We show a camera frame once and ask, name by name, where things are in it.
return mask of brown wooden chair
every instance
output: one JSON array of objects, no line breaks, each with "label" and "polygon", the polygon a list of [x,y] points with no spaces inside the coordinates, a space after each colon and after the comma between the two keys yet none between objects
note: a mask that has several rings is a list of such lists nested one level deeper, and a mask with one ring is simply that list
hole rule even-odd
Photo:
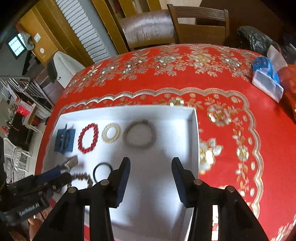
[{"label": "brown wooden chair", "polygon": [[177,41],[168,10],[137,14],[118,20],[130,50]]},{"label": "brown wooden chair", "polygon": [[[177,43],[224,45],[229,35],[227,10],[173,6],[172,4],[167,4],[167,6],[177,33]],[[179,23],[178,18],[196,18],[198,25]],[[212,26],[216,22],[222,23],[224,26]]]}]

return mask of window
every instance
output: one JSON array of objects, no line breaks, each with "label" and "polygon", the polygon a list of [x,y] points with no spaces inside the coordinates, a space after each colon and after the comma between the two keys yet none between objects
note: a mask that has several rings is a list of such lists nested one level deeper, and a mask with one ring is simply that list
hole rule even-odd
[{"label": "window", "polygon": [[18,59],[27,50],[22,35],[16,29],[12,29],[10,38],[7,39],[6,43],[15,59]]}]

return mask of screw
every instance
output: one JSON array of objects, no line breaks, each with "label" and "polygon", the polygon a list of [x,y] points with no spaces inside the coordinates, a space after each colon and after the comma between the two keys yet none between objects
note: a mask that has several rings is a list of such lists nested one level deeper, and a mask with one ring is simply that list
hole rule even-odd
[{"label": "screw", "polygon": [[107,179],[101,181],[101,185],[107,186],[110,182]]},{"label": "screw", "polygon": [[195,185],[202,185],[202,180],[200,180],[200,179],[195,179],[194,181],[193,181],[193,183],[195,184]]},{"label": "screw", "polygon": [[233,186],[228,186],[227,187],[227,190],[230,191],[230,192],[234,192],[235,191],[235,188]]},{"label": "screw", "polygon": [[68,192],[69,193],[74,193],[74,192],[76,192],[76,188],[75,187],[71,187],[71,188],[68,189]]}]

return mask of red beaded bracelet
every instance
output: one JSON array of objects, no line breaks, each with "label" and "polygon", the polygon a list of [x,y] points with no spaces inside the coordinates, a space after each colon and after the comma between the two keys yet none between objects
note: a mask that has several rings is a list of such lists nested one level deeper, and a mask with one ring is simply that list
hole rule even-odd
[{"label": "red beaded bracelet", "polygon": [[[93,142],[91,144],[91,146],[89,148],[84,148],[82,146],[82,138],[85,134],[85,132],[87,130],[89,130],[90,128],[94,128],[94,139],[93,139]],[[80,133],[79,135],[79,138],[78,138],[78,149],[83,153],[83,154],[86,154],[90,151],[93,151],[94,150],[94,147],[96,146],[96,143],[98,142],[98,136],[99,136],[99,130],[98,130],[98,125],[92,123],[92,124],[89,124],[87,127],[83,128],[82,129],[82,132]]]}]

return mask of red tablecloth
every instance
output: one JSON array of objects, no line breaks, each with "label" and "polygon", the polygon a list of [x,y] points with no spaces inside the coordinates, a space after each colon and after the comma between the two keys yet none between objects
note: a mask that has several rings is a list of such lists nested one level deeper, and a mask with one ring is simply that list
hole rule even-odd
[{"label": "red tablecloth", "polygon": [[197,110],[201,152],[210,150],[214,157],[200,179],[214,187],[233,185],[270,239],[279,229],[284,235],[290,226],[282,226],[293,224],[296,213],[296,194],[290,189],[296,182],[296,127],[276,102],[250,83],[256,56],[222,46],[172,45],[86,68],[73,77],[53,110],[36,174],[42,171],[50,136],[63,113],[184,103]]}]

